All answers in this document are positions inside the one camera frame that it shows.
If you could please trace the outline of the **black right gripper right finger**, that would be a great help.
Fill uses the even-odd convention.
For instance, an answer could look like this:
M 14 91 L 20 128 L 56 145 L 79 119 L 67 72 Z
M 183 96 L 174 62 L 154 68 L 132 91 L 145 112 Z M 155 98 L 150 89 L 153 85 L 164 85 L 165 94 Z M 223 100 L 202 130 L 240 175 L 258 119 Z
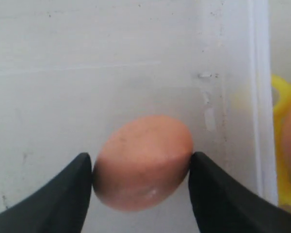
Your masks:
M 202 233 L 291 233 L 291 214 L 244 187 L 202 152 L 191 156 L 188 188 Z

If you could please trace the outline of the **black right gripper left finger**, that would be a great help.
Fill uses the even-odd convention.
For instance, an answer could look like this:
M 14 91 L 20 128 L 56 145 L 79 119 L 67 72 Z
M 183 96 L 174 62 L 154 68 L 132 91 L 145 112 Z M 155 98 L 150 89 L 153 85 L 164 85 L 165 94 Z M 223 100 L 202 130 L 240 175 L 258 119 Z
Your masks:
M 81 153 L 38 191 L 0 213 L 0 233 L 80 233 L 91 192 L 91 158 Z

